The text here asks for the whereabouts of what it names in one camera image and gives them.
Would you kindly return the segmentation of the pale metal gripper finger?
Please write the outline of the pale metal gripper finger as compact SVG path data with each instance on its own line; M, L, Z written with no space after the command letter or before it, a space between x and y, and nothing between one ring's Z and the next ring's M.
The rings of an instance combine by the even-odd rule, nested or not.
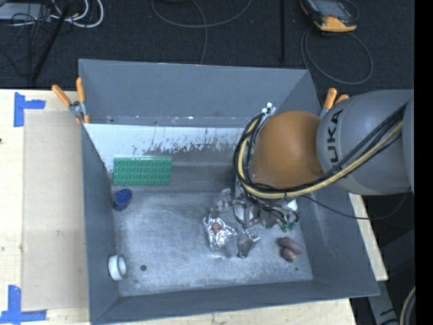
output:
M240 259L248 257L250 251L256 246L261 238L261 236L251 229L242 230L237 235L237 257Z
M212 203L212 215L219 216L230 211L233 208L233 198L231 189L223 189Z

